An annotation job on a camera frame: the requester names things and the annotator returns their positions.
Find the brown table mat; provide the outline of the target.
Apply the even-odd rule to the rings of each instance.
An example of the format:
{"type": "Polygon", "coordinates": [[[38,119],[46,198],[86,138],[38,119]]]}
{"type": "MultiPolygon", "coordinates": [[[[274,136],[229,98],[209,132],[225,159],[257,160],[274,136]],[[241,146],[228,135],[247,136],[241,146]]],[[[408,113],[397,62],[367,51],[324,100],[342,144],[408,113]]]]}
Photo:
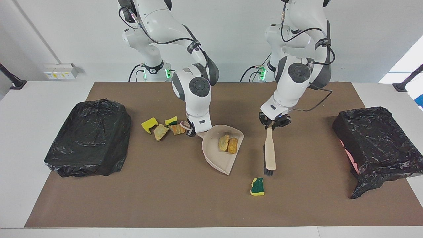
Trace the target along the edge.
{"type": "Polygon", "coordinates": [[[63,178],[51,172],[26,227],[423,226],[423,207],[406,179],[349,199],[356,179],[332,129],[339,112],[364,105],[351,83],[308,113],[274,131],[276,166],[263,174],[265,129],[260,106],[275,83],[218,83],[211,121],[242,131],[230,175],[206,161],[201,139],[166,134],[156,141],[141,127],[185,118],[170,83],[96,82],[87,100],[123,104],[132,126],[125,163],[109,176],[63,178]],[[252,196],[263,177],[264,196],[252,196]]]}

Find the notched yellow sponge piece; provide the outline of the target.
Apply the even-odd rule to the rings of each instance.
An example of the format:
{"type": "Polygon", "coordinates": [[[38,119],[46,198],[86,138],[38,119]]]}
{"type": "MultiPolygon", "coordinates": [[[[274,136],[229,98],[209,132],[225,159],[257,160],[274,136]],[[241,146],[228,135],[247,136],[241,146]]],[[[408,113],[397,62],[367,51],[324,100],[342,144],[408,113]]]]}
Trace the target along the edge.
{"type": "Polygon", "coordinates": [[[152,117],[144,122],[142,122],[141,126],[142,128],[148,133],[148,134],[152,134],[151,133],[151,129],[154,128],[155,126],[158,126],[159,123],[157,122],[157,119],[152,117]]]}

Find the large yellow green sponge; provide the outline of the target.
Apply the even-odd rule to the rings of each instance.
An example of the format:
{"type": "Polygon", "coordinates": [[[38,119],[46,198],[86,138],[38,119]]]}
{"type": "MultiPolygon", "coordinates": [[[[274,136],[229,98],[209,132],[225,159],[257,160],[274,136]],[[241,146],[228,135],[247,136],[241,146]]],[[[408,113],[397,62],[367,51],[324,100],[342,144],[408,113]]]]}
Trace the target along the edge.
{"type": "Polygon", "coordinates": [[[251,184],[250,194],[252,196],[264,196],[265,190],[263,185],[263,177],[254,178],[251,184]]]}

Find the white wall socket box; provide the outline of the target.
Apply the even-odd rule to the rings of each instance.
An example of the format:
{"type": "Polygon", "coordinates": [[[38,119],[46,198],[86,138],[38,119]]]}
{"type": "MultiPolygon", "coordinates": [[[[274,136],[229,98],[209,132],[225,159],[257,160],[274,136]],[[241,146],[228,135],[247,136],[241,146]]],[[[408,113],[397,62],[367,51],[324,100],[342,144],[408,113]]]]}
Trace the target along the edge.
{"type": "Polygon", "coordinates": [[[51,80],[74,80],[78,70],[72,63],[44,64],[44,75],[51,80]]]}

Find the black bag lined pink bin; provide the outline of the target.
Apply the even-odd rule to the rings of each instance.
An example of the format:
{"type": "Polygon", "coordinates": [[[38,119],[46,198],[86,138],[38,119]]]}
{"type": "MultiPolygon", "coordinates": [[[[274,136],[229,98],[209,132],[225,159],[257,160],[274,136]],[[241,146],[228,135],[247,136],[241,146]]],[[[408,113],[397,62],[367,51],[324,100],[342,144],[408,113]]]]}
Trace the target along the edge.
{"type": "Polygon", "coordinates": [[[342,111],[332,128],[357,179],[350,199],[384,182],[423,175],[423,154],[385,107],[342,111]]]}

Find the beige plastic dustpan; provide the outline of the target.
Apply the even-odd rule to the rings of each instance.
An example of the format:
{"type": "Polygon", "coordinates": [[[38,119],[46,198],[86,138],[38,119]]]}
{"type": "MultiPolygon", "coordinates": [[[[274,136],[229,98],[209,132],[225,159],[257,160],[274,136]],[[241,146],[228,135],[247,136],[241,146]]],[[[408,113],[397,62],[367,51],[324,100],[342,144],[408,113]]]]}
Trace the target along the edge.
{"type": "Polygon", "coordinates": [[[207,163],[216,170],[230,175],[237,152],[230,154],[229,152],[221,151],[218,148],[218,140],[224,135],[229,135],[230,138],[236,138],[237,151],[244,139],[242,131],[230,127],[228,125],[215,125],[206,132],[197,132],[196,135],[202,138],[202,151],[207,163]]]}

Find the black clamp stand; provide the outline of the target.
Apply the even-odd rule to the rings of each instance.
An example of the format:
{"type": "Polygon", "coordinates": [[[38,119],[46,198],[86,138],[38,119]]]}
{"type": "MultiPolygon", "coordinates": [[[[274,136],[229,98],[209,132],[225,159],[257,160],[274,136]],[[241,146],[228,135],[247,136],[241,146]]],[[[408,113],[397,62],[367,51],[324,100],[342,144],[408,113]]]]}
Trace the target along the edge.
{"type": "Polygon", "coordinates": [[[423,64],[421,64],[414,72],[412,72],[404,81],[400,83],[392,83],[392,86],[397,92],[408,92],[406,85],[410,83],[417,75],[423,72],[423,64]]]}
{"type": "Polygon", "coordinates": [[[12,82],[12,86],[10,87],[11,90],[20,90],[27,83],[27,80],[21,80],[20,78],[9,72],[1,63],[0,71],[12,82]]]}

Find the beige hand brush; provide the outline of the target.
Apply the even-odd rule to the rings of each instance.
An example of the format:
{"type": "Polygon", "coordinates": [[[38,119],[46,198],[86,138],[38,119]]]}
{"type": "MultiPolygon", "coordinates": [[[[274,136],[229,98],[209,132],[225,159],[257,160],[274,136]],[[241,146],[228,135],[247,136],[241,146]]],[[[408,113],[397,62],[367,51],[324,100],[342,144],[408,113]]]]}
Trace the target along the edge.
{"type": "Polygon", "coordinates": [[[264,144],[264,174],[272,176],[276,170],[275,147],[273,141],[273,129],[269,126],[266,129],[266,139],[264,144]]]}

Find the pale bread piece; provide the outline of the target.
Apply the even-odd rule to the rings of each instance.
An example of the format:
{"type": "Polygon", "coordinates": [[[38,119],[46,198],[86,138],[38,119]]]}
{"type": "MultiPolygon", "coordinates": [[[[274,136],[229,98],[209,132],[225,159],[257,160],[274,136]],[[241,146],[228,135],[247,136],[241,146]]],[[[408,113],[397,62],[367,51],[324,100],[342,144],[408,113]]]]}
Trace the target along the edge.
{"type": "Polygon", "coordinates": [[[169,128],[165,127],[163,124],[157,125],[154,130],[154,137],[156,141],[162,140],[162,138],[166,135],[166,133],[169,131],[169,128]]]}

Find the pale striped bread chunk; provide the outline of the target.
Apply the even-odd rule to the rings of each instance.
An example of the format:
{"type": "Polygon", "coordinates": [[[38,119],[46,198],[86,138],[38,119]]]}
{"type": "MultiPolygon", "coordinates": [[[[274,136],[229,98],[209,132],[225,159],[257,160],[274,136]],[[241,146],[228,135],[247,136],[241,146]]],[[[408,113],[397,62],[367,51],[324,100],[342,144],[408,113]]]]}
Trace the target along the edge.
{"type": "Polygon", "coordinates": [[[218,148],[220,151],[227,151],[228,149],[228,145],[229,145],[229,135],[225,134],[222,137],[219,138],[218,140],[218,148]]]}

